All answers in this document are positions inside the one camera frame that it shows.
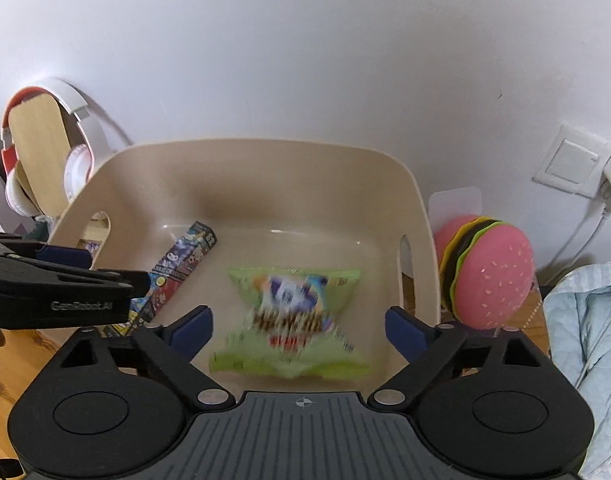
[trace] pink hamburger plush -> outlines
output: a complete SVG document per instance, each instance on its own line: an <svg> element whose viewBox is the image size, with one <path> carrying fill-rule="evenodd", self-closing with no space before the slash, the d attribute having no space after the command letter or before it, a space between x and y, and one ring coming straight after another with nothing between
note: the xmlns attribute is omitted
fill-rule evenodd
<svg viewBox="0 0 611 480"><path fill-rule="evenodd" d="M503 326L523 304L535 273L532 247L518 228L462 216L435 234L442 304L477 330Z"/></svg>

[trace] colorful box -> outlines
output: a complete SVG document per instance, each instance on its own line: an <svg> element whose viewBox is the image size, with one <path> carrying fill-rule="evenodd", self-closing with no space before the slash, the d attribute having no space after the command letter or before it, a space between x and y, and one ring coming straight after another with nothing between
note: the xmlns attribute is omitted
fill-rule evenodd
<svg viewBox="0 0 611 480"><path fill-rule="evenodd" d="M106 326L106 335L128 335L153 320L215 243L214 231L194 222L150 271L150 291L144 298L132 300L128 321Z"/></svg>

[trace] storage bin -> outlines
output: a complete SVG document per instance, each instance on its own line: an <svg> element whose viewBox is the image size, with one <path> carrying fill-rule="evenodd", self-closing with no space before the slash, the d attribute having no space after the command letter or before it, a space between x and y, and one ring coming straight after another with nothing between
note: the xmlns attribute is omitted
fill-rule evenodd
<svg viewBox="0 0 611 480"><path fill-rule="evenodd" d="M217 245L156 318L169 324L198 304L212 308L214 336L193 362L205 373L212 352L250 308L228 267L361 269L339 325L371 362L371 375L357 381L213 376L236 396L244 390L367 395L400 370L405 362L385 338L383 316L403 305L403 237L412 253L417 317L439 322L437 262L423 200L410 171L383 153L256 139L135 146L99 169L66 209L51 243L76 246L98 212L108 216L110 229L94 268L150 270L194 220L216 232Z"/></svg>

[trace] light blue blanket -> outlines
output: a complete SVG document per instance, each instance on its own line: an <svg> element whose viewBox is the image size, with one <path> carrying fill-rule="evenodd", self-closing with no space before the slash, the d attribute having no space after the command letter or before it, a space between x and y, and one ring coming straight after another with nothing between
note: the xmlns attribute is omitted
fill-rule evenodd
<svg viewBox="0 0 611 480"><path fill-rule="evenodd" d="M580 471L583 478L604 479L611 463L611 264L573 270L543 302L552 358L575 384L587 361L579 392L595 418L595 434Z"/></svg>

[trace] wall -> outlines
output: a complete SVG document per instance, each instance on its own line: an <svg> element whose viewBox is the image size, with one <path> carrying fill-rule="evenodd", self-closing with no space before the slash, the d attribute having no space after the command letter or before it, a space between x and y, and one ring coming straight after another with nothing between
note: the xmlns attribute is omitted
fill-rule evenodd
<svg viewBox="0 0 611 480"><path fill-rule="evenodd" d="M263 136L393 153L426 198L481 188L543 266L590 202L531 175L562 121L611 139L611 0L0 0L0 116L42 75L89 95L116 146ZM591 252L611 258L611 220Z"/></svg>

